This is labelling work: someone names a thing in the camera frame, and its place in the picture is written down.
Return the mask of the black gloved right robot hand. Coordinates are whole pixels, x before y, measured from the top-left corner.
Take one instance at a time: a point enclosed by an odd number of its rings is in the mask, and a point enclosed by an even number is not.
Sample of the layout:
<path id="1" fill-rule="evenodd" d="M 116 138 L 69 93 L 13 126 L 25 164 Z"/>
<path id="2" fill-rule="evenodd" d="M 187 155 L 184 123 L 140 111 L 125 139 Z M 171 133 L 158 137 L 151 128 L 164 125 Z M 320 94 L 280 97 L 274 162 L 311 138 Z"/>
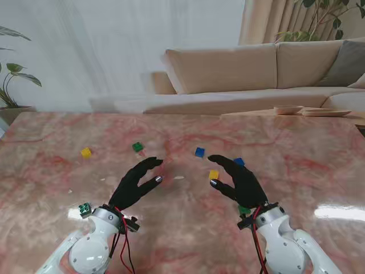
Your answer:
<path id="1" fill-rule="evenodd" d="M 268 201 L 256 176 L 245 166 L 241 166 L 222 155 L 211 155 L 208 160 L 223 167 L 226 173 L 232 177 L 234 187 L 222 183 L 218 179 L 210 181 L 210 185 L 224 196 L 247 209 L 257 208 Z"/>

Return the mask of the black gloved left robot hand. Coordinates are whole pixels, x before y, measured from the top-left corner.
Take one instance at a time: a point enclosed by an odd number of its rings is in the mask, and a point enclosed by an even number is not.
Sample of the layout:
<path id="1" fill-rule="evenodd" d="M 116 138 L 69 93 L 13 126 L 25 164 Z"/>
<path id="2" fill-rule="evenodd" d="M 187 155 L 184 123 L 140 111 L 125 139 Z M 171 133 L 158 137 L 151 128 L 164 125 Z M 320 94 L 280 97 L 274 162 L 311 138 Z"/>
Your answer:
<path id="1" fill-rule="evenodd" d="M 119 211 L 122 211 L 137 203 L 143 196 L 152 191 L 163 181 L 161 176 L 155 176 L 149 181 L 138 186 L 140 179 L 142 179 L 149 170 L 160 166 L 162 163 L 162 159 L 150 157 L 142 160 L 140 163 L 131 168 L 121 179 L 118 187 L 112 194 L 108 205 L 113 208 L 116 207 Z"/>

